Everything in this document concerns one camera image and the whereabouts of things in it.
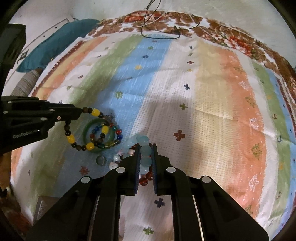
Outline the teal pillow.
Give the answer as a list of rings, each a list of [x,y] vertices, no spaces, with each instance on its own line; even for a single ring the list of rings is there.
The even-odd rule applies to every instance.
[[[59,30],[33,49],[18,66],[16,71],[27,73],[37,68],[45,69],[52,59],[61,54],[77,38],[85,37],[91,30],[97,27],[98,24],[98,20],[83,19],[63,25]]]

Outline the grey striped bolster pillow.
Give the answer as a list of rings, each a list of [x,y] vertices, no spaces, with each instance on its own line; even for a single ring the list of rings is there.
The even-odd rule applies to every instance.
[[[36,68],[26,73],[13,89],[11,96],[29,96],[42,72],[42,68]]]

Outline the silver metal tin box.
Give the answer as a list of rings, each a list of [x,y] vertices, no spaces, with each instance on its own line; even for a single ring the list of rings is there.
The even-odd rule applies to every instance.
[[[39,196],[34,212],[33,225],[59,200],[59,197]]]

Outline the green jade bangle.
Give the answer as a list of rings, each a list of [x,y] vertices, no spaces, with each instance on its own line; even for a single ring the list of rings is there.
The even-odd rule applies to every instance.
[[[108,133],[105,133],[105,137],[101,137],[102,128],[108,124]],[[107,149],[111,149],[116,146],[116,133],[112,121],[105,118],[96,118],[87,123],[82,131],[83,144],[92,142],[93,144],[99,144],[95,146],[92,153],[99,153]]]

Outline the striped colourful woven cloth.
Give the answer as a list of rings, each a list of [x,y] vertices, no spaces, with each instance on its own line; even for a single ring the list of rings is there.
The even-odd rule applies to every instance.
[[[38,197],[60,197],[81,177],[97,178],[136,134],[188,176],[213,178],[274,238],[295,204],[295,100],[278,70],[200,37],[132,33],[78,38],[28,93],[51,103],[97,108],[123,142],[77,151],[57,123],[43,141],[13,151],[11,182],[33,223]],[[152,182],[123,197],[123,240],[173,240],[170,198],[155,203]]]

